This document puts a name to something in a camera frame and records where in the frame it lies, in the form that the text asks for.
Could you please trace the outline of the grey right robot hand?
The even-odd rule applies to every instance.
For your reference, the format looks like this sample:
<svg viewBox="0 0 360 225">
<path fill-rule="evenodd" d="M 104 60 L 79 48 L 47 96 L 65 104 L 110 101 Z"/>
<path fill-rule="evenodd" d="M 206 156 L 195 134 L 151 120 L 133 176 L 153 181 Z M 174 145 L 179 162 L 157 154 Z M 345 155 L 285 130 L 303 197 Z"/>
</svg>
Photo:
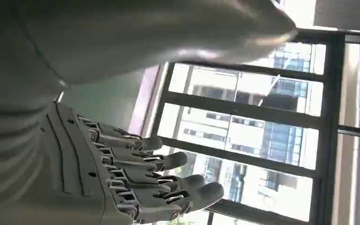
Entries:
<svg viewBox="0 0 360 225">
<path fill-rule="evenodd" d="M 243 63 L 297 35 L 272 0 L 0 0 L 0 225 L 131 225 L 215 204 L 223 187 L 56 101 L 167 61 Z"/>
</svg>

